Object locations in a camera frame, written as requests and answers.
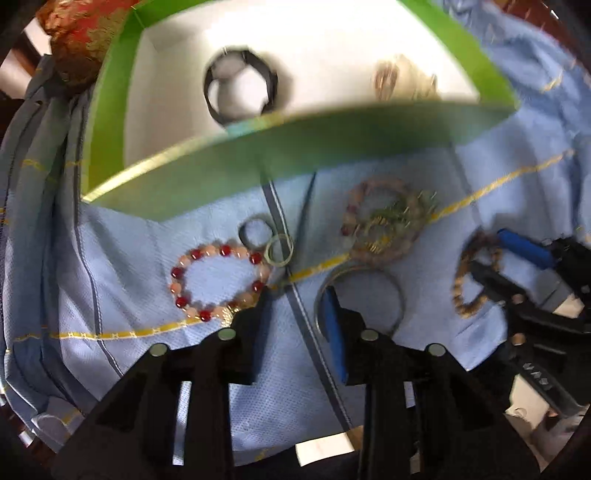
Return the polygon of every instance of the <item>black ring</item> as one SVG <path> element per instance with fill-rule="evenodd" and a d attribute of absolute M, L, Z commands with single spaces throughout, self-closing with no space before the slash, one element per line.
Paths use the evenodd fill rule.
<path fill-rule="evenodd" d="M 267 240 L 267 242 L 265 242 L 261 245 L 254 245 L 253 243 L 251 243 L 248 240 L 248 237 L 246 236 L 246 226 L 249 223 L 256 222 L 256 221 L 263 222 L 265 225 L 267 225 L 267 227 L 269 227 L 269 230 L 271 230 L 269 240 L 271 238 L 273 238 L 273 236 L 275 235 L 275 228 L 273 227 L 273 222 L 271 222 L 267 216 L 265 216 L 264 214 L 261 214 L 261 215 L 252 216 L 240 224 L 240 226 L 238 227 L 238 239 L 242 242 L 242 245 L 244 245 L 249 250 L 263 251 L 265 249 L 265 247 L 267 246 L 267 243 L 269 240 Z"/>
<path fill-rule="evenodd" d="M 275 97 L 277 96 L 277 83 L 278 77 L 276 72 L 273 72 L 269 65 L 267 65 L 264 61 L 262 61 L 259 57 L 257 57 L 253 52 L 250 50 L 244 50 L 239 48 L 224 48 L 222 53 L 220 53 L 215 59 L 213 59 L 207 71 L 205 72 L 205 78 L 203 80 L 203 95 L 205 96 L 205 101 L 207 103 L 207 109 L 209 110 L 209 114 L 212 118 L 221 126 L 225 127 L 228 124 L 244 120 L 243 118 L 230 118 L 228 116 L 222 115 L 218 112 L 213 106 L 211 101 L 209 100 L 209 87 L 215 80 L 217 79 L 213 76 L 213 69 L 222 58 L 228 55 L 235 55 L 239 54 L 246 65 L 250 65 L 254 68 L 261 77 L 267 83 L 267 103 L 261 109 L 261 115 L 263 113 L 271 112 L 275 108 Z"/>

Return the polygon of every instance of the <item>peach bead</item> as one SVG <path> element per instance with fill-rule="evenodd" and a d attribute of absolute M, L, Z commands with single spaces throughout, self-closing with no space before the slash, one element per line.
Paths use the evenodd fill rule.
<path fill-rule="evenodd" d="M 181 294 L 181 291 L 183 291 L 183 286 L 180 283 L 171 283 L 170 284 L 170 293 L 172 293 L 173 295 L 176 295 L 177 297 Z"/>
<path fill-rule="evenodd" d="M 208 257 L 214 257 L 217 255 L 217 248 L 215 245 L 208 245 L 203 248 L 203 253 L 205 253 Z"/>
<path fill-rule="evenodd" d="M 212 310 L 212 315 L 219 319 L 223 319 L 224 309 L 223 307 L 217 306 Z"/>
<path fill-rule="evenodd" d="M 343 223 L 345 225 L 355 225 L 357 223 L 355 215 L 349 212 L 345 213 L 345 215 L 343 216 Z"/>
<path fill-rule="evenodd" d="M 248 258 L 248 248 L 236 247 L 234 249 L 234 255 L 236 255 L 238 258 Z"/>
<path fill-rule="evenodd" d="M 181 267 L 187 268 L 191 264 L 191 258 L 187 255 L 183 255 L 181 258 L 178 259 L 178 264 Z"/>
<path fill-rule="evenodd" d="M 195 307 L 187 307 L 185 309 L 185 315 L 187 318 L 192 319 L 197 316 L 197 309 Z"/>
<path fill-rule="evenodd" d="M 256 269 L 256 274 L 263 283 L 267 283 L 269 276 L 271 275 L 271 269 L 269 265 L 260 264 Z"/>
<path fill-rule="evenodd" d="M 254 297 L 252 296 L 252 293 L 245 291 L 236 297 L 236 301 L 241 306 L 250 306 L 254 303 Z"/>

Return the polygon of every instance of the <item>pink bead bracelet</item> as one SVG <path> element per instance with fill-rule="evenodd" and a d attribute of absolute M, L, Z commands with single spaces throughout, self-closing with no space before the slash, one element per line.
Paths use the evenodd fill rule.
<path fill-rule="evenodd" d="M 249 259 L 250 263 L 256 267 L 257 280 L 252 283 L 249 291 L 238 294 L 234 300 L 217 305 L 211 310 L 200 310 L 197 308 L 197 304 L 191 304 L 190 296 L 185 292 L 184 275 L 193 262 L 207 257 L 215 257 L 216 255 Z M 182 255 L 178 259 L 178 264 L 170 271 L 170 275 L 173 282 L 170 284 L 169 289 L 174 295 L 175 305 L 185 312 L 187 318 L 209 322 L 215 317 L 222 321 L 223 326 L 229 326 L 236 312 L 256 305 L 259 293 L 267 283 L 269 275 L 271 275 L 271 267 L 265 263 L 263 256 L 259 252 L 250 251 L 242 245 L 239 247 L 232 247 L 228 244 L 219 247 L 206 245 L 191 250 L 187 255 Z"/>

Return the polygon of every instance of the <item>bracelet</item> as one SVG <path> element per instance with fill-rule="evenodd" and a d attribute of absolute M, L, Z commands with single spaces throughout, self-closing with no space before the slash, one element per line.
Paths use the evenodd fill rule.
<path fill-rule="evenodd" d="M 248 65 L 254 68 L 267 84 L 267 102 L 261 109 L 261 115 L 263 113 L 269 113 L 275 108 L 278 83 L 276 72 L 273 72 L 262 59 L 248 49 L 224 47 L 222 52 L 209 64 L 205 72 L 205 78 L 203 79 L 203 95 L 205 96 L 209 114 L 223 127 L 239 121 L 241 118 L 230 118 L 218 112 L 213 107 L 209 98 L 209 88 L 213 82 L 225 82 L 229 80 Z"/>
<path fill-rule="evenodd" d="M 365 197 L 386 189 L 399 197 L 386 208 L 374 210 L 367 221 L 358 218 Z M 406 255 L 435 209 L 435 193 L 414 192 L 395 177 L 373 177 L 349 193 L 341 234 L 354 236 L 350 257 L 369 265 L 381 265 Z"/>
<path fill-rule="evenodd" d="M 470 271 L 470 262 L 474 260 L 476 254 L 481 250 L 487 250 L 491 255 L 491 267 L 495 272 L 501 270 L 501 256 L 502 250 L 495 246 L 493 240 L 487 236 L 482 230 L 478 230 L 466 244 L 466 248 L 462 251 L 460 261 L 457 265 L 456 276 L 454 277 L 452 288 L 452 301 L 456 309 L 456 313 L 463 319 L 470 318 L 478 313 L 478 311 L 488 301 L 488 297 L 484 293 L 484 289 L 472 300 L 470 303 L 465 303 L 463 298 L 464 277 Z"/>
<path fill-rule="evenodd" d="M 383 275 L 392 284 L 392 286 L 394 286 L 394 288 L 396 289 L 396 293 L 398 294 L 398 298 L 400 300 L 400 313 L 398 314 L 398 317 L 394 320 L 392 328 L 390 328 L 386 332 L 386 335 L 392 338 L 398 327 L 400 327 L 400 324 L 402 323 L 402 320 L 404 319 L 404 315 L 406 312 L 406 299 L 404 297 L 404 293 L 402 292 L 402 287 L 400 286 L 398 279 L 391 273 L 386 272 L 385 270 L 382 270 L 380 268 L 374 268 L 369 265 L 349 263 L 335 268 L 328 275 L 328 277 L 326 277 L 326 279 L 320 286 L 318 293 L 316 294 L 316 299 L 314 300 L 314 321 L 316 323 L 316 329 L 318 330 L 319 334 L 321 334 L 322 337 L 324 337 L 325 340 L 327 340 L 327 336 L 325 335 L 325 332 L 321 327 L 321 319 L 319 318 L 320 300 L 322 299 L 324 291 L 329 285 L 332 285 L 338 278 L 342 278 L 346 275 L 350 275 L 352 273 L 361 271 L 371 271 Z"/>
<path fill-rule="evenodd" d="M 251 284 L 249 291 L 238 294 L 234 300 L 222 303 L 212 309 L 207 309 L 198 303 L 191 303 L 190 294 L 185 291 L 183 278 L 186 270 L 195 261 L 215 257 L 234 257 L 240 259 L 249 259 L 250 263 L 256 266 L 257 280 Z M 258 296 L 267 283 L 271 275 L 271 268 L 264 262 L 263 256 L 259 252 L 250 251 L 244 246 L 231 247 L 228 244 L 217 247 L 216 245 L 206 245 L 201 248 L 194 248 L 188 254 L 182 255 L 178 259 L 178 264 L 170 271 L 173 282 L 170 284 L 170 292 L 174 296 L 174 303 L 185 313 L 187 318 L 197 319 L 201 322 L 209 322 L 212 318 L 218 318 L 222 321 L 222 326 L 227 327 L 232 323 L 234 314 L 240 310 L 250 308 L 256 305 Z"/>

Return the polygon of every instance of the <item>red bead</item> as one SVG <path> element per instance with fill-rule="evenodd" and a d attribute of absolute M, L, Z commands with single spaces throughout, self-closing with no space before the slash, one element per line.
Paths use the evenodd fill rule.
<path fill-rule="evenodd" d="M 262 262 L 262 255 L 259 252 L 254 252 L 251 255 L 251 264 L 258 265 Z"/>
<path fill-rule="evenodd" d="M 183 278 L 184 275 L 184 268 L 181 267 L 174 267 L 171 271 L 170 274 L 173 278 Z"/>
<path fill-rule="evenodd" d="M 191 258 L 193 260 L 199 260 L 202 256 L 203 253 L 201 252 L 201 250 L 199 250 L 198 248 L 193 248 L 190 252 L 189 255 L 191 255 Z"/>
<path fill-rule="evenodd" d="M 262 281 L 256 280 L 256 281 L 252 282 L 252 291 L 259 293 L 263 289 L 264 286 L 265 286 L 265 284 Z"/>
<path fill-rule="evenodd" d="M 230 245 L 222 245 L 220 247 L 220 255 L 223 257 L 227 257 L 228 255 L 232 254 L 232 247 Z"/>
<path fill-rule="evenodd" d="M 178 308 L 183 309 L 189 304 L 189 301 L 185 297 L 177 297 L 175 304 Z"/>
<path fill-rule="evenodd" d="M 212 319 L 212 312 L 209 310 L 202 310 L 199 312 L 199 318 L 202 322 L 209 322 Z"/>

